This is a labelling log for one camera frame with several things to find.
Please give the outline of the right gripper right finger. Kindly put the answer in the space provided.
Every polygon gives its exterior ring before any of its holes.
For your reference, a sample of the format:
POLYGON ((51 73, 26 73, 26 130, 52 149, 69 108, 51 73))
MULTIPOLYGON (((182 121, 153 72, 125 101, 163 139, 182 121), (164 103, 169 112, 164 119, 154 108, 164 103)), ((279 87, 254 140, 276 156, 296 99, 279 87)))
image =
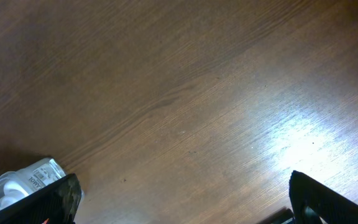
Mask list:
POLYGON ((295 223, 358 224, 358 205, 294 170, 289 195, 295 223))

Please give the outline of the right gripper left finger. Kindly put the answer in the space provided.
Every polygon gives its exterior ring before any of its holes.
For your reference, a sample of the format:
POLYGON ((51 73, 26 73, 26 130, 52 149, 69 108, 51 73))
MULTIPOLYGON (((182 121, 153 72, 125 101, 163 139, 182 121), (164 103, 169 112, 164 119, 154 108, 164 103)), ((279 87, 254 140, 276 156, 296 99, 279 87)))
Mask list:
POLYGON ((74 224, 81 195, 76 174, 68 174, 2 209, 0 224, 74 224))

